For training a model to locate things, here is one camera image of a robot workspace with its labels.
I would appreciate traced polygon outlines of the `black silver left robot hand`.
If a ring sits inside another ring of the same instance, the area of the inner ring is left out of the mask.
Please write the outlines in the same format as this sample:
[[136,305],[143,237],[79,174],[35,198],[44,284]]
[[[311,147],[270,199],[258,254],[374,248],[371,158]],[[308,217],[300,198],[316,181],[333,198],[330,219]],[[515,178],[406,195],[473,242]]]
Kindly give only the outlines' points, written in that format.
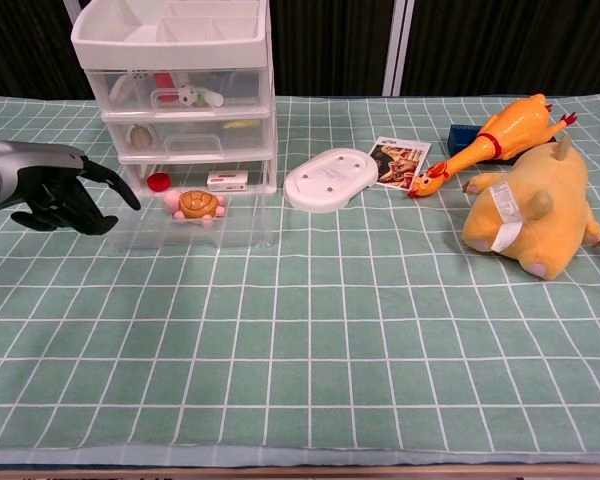
[[85,235],[103,235],[117,224],[116,216],[102,214],[80,182],[104,183],[132,209],[141,204],[114,171],[91,161],[68,145],[0,141],[0,210],[25,203],[27,212],[11,214],[16,223],[36,230],[71,228]]

